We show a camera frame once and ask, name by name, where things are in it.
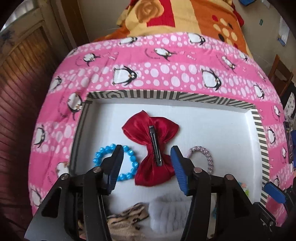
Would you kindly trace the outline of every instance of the black dot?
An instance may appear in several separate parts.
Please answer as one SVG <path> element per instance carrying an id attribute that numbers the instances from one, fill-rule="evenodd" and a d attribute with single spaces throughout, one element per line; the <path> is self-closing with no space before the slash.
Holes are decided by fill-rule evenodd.
<path id="1" fill-rule="evenodd" d="M 224 39 L 224 37 L 222 36 L 222 34 L 218 34 L 218 36 L 219 36 L 219 39 L 221 39 L 222 42 L 225 42 L 225 39 Z"/>

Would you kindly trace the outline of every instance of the metal screw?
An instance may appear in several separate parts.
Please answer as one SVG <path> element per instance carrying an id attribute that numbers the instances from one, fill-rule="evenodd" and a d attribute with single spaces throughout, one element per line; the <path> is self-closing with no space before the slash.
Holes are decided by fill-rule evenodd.
<path id="1" fill-rule="evenodd" d="M 195 167 L 195 168 L 193 168 L 193 171 L 195 173 L 201 173 L 202 172 L 202 169 L 200 167 Z"/>
<path id="2" fill-rule="evenodd" d="M 102 170 L 101 167 L 94 167 L 93 172 L 100 172 Z"/>
<path id="3" fill-rule="evenodd" d="M 228 179 L 228 180 L 233 180 L 234 179 L 234 176 L 232 176 L 231 174 L 227 174 L 226 175 L 226 178 Z"/>
<path id="4" fill-rule="evenodd" d="M 64 173 L 64 174 L 61 175 L 62 180 L 66 180 L 66 179 L 68 179 L 68 177 L 69 177 L 68 173 Z"/>

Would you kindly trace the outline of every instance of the pink and gray braided hair tie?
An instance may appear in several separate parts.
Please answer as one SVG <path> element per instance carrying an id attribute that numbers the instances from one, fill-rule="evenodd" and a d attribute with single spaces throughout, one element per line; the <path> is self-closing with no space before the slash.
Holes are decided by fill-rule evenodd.
<path id="1" fill-rule="evenodd" d="M 189 149 L 189 153 L 187 154 L 187 158 L 190 158 L 193 152 L 201 152 L 207 157 L 207 162 L 208 162 L 208 169 L 207 172 L 208 174 L 212 175 L 213 174 L 213 169 L 214 169 L 214 164 L 213 164 L 213 159 L 207 149 L 205 149 L 202 146 L 195 146 Z"/>

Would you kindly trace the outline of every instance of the bead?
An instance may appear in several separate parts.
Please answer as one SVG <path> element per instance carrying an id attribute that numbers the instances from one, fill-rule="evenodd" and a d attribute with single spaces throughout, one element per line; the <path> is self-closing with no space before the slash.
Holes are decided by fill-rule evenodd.
<path id="1" fill-rule="evenodd" d="M 137 173 L 137 170 L 138 170 L 137 168 L 134 168 L 134 167 L 133 167 L 133 168 L 131 169 L 131 173 L 132 173 L 133 175 L 135 175 L 135 174 Z"/>
<path id="2" fill-rule="evenodd" d="M 126 174 L 126 179 L 132 179 L 133 178 L 133 174 L 131 174 L 130 172 L 128 172 Z"/>
<path id="3" fill-rule="evenodd" d="M 106 146 L 105 147 L 105 151 L 106 151 L 106 153 L 111 153 L 112 152 L 112 149 L 111 149 L 111 147 Z"/>
<path id="4" fill-rule="evenodd" d="M 105 148 L 101 147 L 100 148 L 100 151 L 99 151 L 102 155 L 105 155 L 106 154 L 106 151 L 105 151 Z"/>
<path id="5" fill-rule="evenodd" d="M 93 162 L 94 162 L 94 163 L 98 163 L 99 160 L 100 160 L 99 158 L 94 158 L 94 159 L 93 159 Z"/>
<path id="6" fill-rule="evenodd" d="M 125 175 L 125 174 L 123 174 L 123 173 L 122 173 L 122 174 L 120 174 L 120 175 L 119 175 L 119 177 L 120 177 L 120 180 L 121 180 L 121 181 L 124 181 L 124 180 L 126 180 L 126 175 Z"/>
<path id="7" fill-rule="evenodd" d="M 128 146 L 126 146 L 126 145 L 125 145 L 125 146 L 123 146 L 123 151 L 124 151 L 124 152 L 128 152 L 128 151 L 129 151 L 129 147 L 128 147 Z"/>
<path id="8" fill-rule="evenodd" d="M 103 157 L 102 153 L 100 153 L 100 152 L 96 152 L 95 155 L 96 155 L 97 158 L 102 158 Z"/>
<path id="9" fill-rule="evenodd" d="M 131 163 L 131 165 L 134 167 L 134 168 L 138 168 L 139 167 L 139 164 L 136 162 L 136 161 L 133 161 Z"/>
<path id="10" fill-rule="evenodd" d="M 116 145 L 113 143 L 110 145 L 111 150 L 115 150 Z"/>
<path id="11" fill-rule="evenodd" d="M 136 156 L 130 156 L 131 162 L 136 161 Z"/>
<path id="12" fill-rule="evenodd" d="M 133 150 L 129 150 L 129 151 L 128 151 L 128 155 L 133 156 L 134 154 L 135 154 L 135 153 L 134 153 Z"/>

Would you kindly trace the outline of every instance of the bracelet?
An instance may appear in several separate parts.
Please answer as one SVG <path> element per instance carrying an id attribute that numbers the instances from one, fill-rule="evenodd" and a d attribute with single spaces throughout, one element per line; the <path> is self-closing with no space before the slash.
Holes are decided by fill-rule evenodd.
<path id="1" fill-rule="evenodd" d="M 112 153 L 115 150 L 115 147 L 116 147 L 115 144 L 111 144 L 110 146 L 106 146 L 105 148 L 101 147 L 100 150 L 95 153 L 96 157 L 93 159 L 93 162 L 95 163 L 95 167 L 99 167 L 102 163 L 102 159 L 104 155 L 107 153 Z M 136 156 L 134 151 L 126 145 L 123 146 L 123 151 L 127 152 L 127 154 L 130 156 L 132 169 L 131 169 L 131 172 L 119 174 L 117 181 L 133 179 L 139 167 L 139 164 L 136 161 Z"/>
<path id="2" fill-rule="evenodd" d="M 202 146 L 195 146 L 193 148 L 189 149 L 189 153 L 187 154 L 187 158 L 190 158 L 193 152 L 199 151 L 202 154 L 204 154 L 207 157 L 207 161 L 208 161 L 208 169 L 207 172 L 208 174 L 212 175 L 213 174 L 213 169 L 214 169 L 214 164 L 213 164 L 213 159 L 209 153 L 209 151 L 207 149 L 205 149 Z"/>

